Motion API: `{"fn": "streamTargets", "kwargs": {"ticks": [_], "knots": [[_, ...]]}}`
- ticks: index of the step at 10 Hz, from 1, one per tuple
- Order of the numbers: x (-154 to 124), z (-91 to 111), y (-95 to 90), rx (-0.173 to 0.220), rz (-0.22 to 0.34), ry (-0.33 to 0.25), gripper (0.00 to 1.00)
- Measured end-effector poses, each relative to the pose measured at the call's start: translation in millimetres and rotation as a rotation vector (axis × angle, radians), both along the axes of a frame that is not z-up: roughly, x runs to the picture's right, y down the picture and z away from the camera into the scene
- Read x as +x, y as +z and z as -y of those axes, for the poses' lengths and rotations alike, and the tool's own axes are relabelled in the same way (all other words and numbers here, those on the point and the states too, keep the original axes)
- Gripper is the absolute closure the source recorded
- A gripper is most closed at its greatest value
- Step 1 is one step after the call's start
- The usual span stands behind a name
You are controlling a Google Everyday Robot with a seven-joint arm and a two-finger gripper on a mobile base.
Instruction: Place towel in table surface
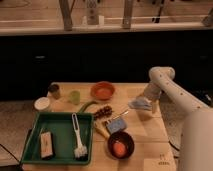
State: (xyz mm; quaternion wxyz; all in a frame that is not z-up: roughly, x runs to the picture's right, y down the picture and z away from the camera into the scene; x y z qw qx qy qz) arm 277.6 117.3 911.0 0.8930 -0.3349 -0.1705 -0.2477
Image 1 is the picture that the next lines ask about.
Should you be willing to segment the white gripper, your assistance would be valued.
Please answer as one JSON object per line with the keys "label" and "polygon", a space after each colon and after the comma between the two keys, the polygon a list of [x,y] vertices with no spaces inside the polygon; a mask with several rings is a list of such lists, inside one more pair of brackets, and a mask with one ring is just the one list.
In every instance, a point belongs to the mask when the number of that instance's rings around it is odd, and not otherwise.
{"label": "white gripper", "polygon": [[161,96],[161,89],[153,82],[150,82],[143,92],[143,97],[136,98],[136,104],[138,106],[143,106],[145,101],[152,105],[152,113],[156,113],[157,111],[157,100]]}

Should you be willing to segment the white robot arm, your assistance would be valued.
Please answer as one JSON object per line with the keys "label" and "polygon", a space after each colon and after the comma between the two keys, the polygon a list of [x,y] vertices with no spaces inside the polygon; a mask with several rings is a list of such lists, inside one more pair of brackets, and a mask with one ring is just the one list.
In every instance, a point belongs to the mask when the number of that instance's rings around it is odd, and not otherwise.
{"label": "white robot arm", "polygon": [[136,97],[151,105],[164,91],[185,114],[177,171],[213,171],[213,108],[173,81],[172,67],[152,67],[150,82]]}

